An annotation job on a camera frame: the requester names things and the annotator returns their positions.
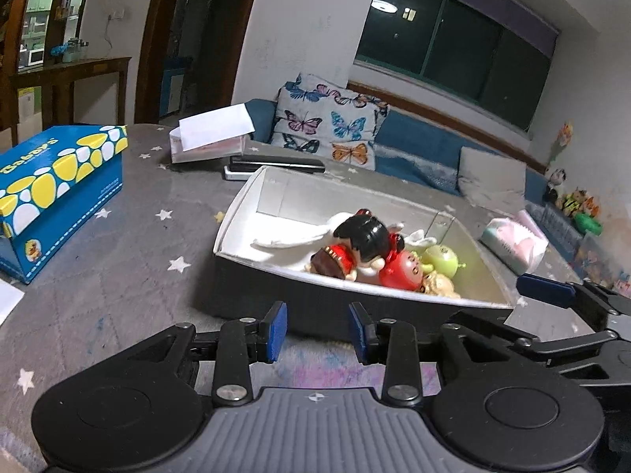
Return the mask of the black white flat box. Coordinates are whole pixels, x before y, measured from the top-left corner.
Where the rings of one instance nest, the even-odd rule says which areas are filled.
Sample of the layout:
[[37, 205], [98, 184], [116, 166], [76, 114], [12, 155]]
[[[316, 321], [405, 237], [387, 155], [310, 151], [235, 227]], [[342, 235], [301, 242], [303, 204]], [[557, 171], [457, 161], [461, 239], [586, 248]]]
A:
[[224, 165], [222, 177], [226, 181], [246, 182], [254, 172], [265, 167], [288, 169], [307, 174], [321, 174], [326, 171], [323, 162], [317, 159], [269, 155], [236, 155], [231, 156], [228, 164]]

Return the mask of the white paper sheet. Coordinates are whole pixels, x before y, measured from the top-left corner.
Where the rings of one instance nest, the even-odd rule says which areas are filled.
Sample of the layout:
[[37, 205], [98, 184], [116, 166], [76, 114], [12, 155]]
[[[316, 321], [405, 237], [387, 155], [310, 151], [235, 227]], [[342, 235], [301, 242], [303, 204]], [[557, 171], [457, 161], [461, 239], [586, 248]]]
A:
[[24, 298], [23, 291], [9, 282], [0, 280], [0, 325], [3, 325], [22, 298]]

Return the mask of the dark wooden console table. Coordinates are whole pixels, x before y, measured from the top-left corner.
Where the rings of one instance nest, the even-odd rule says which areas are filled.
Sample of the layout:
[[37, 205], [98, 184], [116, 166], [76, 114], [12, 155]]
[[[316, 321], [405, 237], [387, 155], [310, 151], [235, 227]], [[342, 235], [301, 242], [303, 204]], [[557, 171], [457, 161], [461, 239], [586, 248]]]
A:
[[125, 124], [126, 88], [130, 57], [89, 59], [71, 63], [59, 63], [25, 69], [2, 67], [1, 69], [1, 130], [11, 131], [11, 144], [17, 146], [18, 101], [21, 89], [48, 88], [51, 96], [43, 105], [44, 126], [69, 125], [74, 123], [74, 84], [78, 80], [117, 74], [116, 123]]

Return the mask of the red round doll toy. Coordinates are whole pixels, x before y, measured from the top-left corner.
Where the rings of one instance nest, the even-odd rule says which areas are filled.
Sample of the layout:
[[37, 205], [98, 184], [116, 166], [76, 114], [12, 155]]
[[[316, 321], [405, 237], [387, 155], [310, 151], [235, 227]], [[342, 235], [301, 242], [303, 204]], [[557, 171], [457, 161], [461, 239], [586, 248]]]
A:
[[380, 271], [380, 285], [400, 291], [416, 292], [424, 281], [425, 273], [418, 255], [403, 250]]

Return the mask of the white open paper box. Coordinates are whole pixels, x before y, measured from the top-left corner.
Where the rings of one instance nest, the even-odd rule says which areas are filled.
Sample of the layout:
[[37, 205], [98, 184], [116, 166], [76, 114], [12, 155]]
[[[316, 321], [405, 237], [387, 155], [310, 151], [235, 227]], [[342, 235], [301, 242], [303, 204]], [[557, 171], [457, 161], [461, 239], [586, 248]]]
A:
[[239, 155], [253, 132], [244, 104], [185, 117], [169, 132], [171, 161], [185, 164]]

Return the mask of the green round alien toy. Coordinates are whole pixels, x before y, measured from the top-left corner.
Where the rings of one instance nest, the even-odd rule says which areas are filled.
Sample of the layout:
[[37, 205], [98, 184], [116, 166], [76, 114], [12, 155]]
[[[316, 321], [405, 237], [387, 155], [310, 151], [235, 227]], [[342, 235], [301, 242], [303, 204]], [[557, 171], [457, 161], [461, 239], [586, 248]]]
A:
[[424, 274], [441, 274], [452, 279], [460, 268], [466, 265], [459, 261], [454, 250], [443, 244], [435, 244], [425, 249], [420, 255], [420, 262]]

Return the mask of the grey sofa cushion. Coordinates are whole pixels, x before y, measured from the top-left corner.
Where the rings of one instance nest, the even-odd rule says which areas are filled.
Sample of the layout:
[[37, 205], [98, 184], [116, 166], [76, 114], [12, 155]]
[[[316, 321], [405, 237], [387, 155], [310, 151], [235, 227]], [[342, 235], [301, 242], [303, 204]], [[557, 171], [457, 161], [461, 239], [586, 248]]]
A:
[[510, 216], [525, 208], [526, 164], [463, 147], [458, 189], [474, 206]]

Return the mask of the white plush rabbit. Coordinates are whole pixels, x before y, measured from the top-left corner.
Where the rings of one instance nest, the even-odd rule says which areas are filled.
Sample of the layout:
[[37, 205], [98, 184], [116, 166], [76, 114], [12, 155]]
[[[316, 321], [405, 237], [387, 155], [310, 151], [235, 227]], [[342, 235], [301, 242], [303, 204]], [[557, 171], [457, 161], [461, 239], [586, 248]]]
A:
[[[262, 249], [291, 249], [308, 246], [308, 244], [315, 244], [322, 239], [331, 239], [334, 230], [350, 217], [349, 212], [338, 212], [324, 224], [314, 226], [312, 231], [293, 234], [286, 232], [277, 237], [257, 238], [252, 242], [252, 245]], [[427, 236], [423, 229], [418, 229], [405, 237], [404, 243], [412, 248], [427, 249], [437, 244], [437, 239]]]

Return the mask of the pile of small toys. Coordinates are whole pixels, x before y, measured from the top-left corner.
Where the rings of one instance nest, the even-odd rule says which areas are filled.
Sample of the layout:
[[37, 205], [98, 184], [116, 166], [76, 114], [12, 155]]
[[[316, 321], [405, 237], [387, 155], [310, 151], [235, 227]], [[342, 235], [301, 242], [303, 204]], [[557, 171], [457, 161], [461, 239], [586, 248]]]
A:
[[[559, 154], [567, 148], [572, 137], [573, 126], [570, 122], [566, 122], [560, 128], [555, 141], [555, 145], [559, 148]], [[597, 204], [596, 198], [591, 196], [588, 191], [575, 188], [571, 192], [559, 192], [555, 205], [567, 218], [572, 220], [577, 230], [583, 235], [591, 233], [600, 236], [602, 234], [603, 226], [598, 220], [600, 206]]]

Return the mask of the blue yellow tissue box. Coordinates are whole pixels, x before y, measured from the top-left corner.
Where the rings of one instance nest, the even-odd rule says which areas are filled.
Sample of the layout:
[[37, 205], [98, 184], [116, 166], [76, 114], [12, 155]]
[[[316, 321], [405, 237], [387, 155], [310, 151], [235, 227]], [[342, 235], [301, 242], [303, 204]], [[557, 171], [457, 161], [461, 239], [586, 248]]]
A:
[[1, 155], [1, 269], [29, 284], [123, 187], [124, 126], [48, 128]]

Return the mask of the dark glass window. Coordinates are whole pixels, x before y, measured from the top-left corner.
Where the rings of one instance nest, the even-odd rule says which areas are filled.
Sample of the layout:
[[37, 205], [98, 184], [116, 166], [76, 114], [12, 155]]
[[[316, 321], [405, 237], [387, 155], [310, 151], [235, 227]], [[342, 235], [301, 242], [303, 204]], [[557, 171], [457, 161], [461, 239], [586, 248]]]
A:
[[527, 131], [556, 36], [512, 0], [372, 0], [356, 57]]

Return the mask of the wooden display cabinet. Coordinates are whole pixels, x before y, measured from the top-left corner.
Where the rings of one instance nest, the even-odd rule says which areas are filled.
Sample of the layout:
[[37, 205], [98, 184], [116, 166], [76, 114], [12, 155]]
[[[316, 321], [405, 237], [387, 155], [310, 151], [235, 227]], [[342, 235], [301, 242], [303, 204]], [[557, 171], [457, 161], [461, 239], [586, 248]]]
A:
[[[72, 52], [69, 61], [54, 48], [77, 46], [86, 0], [9, 0], [1, 10], [1, 68], [18, 72], [59, 63], [84, 60], [83, 52]], [[43, 105], [51, 96], [48, 88], [39, 90]]]

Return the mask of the butterfly print pillow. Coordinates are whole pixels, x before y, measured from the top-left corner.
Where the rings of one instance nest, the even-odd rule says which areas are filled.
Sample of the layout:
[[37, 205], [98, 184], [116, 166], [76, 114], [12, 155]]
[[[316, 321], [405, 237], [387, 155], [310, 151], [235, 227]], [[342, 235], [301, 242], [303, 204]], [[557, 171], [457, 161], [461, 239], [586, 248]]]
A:
[[299, 74], [279, 90], [271, 143], [373, 171], [374, 142], [388, 112], [379, 98]]

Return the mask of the panda plush toy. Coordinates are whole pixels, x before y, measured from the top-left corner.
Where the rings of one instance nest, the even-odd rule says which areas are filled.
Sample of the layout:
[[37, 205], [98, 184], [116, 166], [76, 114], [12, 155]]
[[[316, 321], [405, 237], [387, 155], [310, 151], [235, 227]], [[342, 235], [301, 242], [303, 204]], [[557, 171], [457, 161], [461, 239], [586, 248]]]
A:
[[557, 168], [547, 173], [547, 187], [545, 187], [542, 198], [544, 203], [555, 204], [565, 194], [566, 179], [567, 173], [563, 168]]

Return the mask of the clear plastic toy bin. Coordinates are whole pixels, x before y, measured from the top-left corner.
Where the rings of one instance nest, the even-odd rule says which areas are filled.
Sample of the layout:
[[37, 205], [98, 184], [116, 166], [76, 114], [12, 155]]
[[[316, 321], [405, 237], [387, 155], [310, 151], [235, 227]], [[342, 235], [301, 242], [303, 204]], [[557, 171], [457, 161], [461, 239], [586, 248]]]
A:
[[613, 289], [630, 297], [630, 271], [605, 250], [600, 238], [587, 232], [575, 252], [571, 265], [581, 279]]

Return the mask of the black haired red doll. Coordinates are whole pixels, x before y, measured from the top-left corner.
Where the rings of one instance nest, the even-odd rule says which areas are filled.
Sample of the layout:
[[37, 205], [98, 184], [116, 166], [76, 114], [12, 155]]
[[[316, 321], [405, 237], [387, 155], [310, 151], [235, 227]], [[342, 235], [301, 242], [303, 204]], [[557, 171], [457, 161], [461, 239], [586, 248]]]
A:
[[380, 272], [404, 246], [402, 235], [392, 231], [368, 208], [361, 208], [334, 230], [329, 244], [311, 256], [307, 270], [354, 282], [360, 268]]

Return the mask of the black white storage box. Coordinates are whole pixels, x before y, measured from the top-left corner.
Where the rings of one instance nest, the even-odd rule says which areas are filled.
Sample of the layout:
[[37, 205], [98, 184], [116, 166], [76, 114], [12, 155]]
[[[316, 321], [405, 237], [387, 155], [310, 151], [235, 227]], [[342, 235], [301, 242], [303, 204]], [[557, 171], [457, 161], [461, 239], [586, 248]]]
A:
[[424, 332], [461, 310], [504, 318], [512, 309], [506, 283], [455, 216], [317, 174], [252, 173], [213, 254], [213, 315], [258, 317], [282, 301], [291, 332], [322, 339], [347, 339], [354, 301]]

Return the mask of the peanut shaped toy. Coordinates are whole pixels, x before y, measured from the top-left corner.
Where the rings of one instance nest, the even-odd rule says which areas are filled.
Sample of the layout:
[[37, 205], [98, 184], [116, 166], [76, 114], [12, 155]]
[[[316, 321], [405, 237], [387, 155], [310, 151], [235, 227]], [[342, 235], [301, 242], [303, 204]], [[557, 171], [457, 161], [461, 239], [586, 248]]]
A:
[[439, 274], [436, 271], [426, 274], [422, 279], [422, 283], [418, 288], [418, 292], [425, 295], [460, 299], [461, 296], [456, 292], [455, 285], [449, 277]]

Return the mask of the blue sofa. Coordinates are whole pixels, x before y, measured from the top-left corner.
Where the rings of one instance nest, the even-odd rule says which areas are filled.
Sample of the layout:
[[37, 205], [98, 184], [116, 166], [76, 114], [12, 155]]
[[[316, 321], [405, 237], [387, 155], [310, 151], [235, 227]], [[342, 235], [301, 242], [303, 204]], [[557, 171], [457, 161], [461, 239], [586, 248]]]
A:
[[[465, 147], [502, 157], [502, 152], [426, 120], [389, 109], [383, 101], [366, 95], [347, 97], [335, 90], [329, 96], [335, 110], [348, 106], [377, 113], [374, 152], [377, 171], [408, 181], [456, 193], [457, 171]], [[525, 169], [525, 206], [537, 225], [565, 259], [573, 259], [583, 235], [573, 222], [544, 202], [547, 181], [537, 171]]]

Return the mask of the pink white tissue pack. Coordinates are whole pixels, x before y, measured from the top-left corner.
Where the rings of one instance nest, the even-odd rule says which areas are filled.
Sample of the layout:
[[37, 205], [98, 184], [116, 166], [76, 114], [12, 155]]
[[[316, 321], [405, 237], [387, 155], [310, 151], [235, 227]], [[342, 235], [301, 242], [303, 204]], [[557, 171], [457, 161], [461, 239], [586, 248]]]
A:
[[480, 241], [517, 276], [533, 274], [549, 245], [547, 236], [525, 209], [511, 218], [492, 219]]

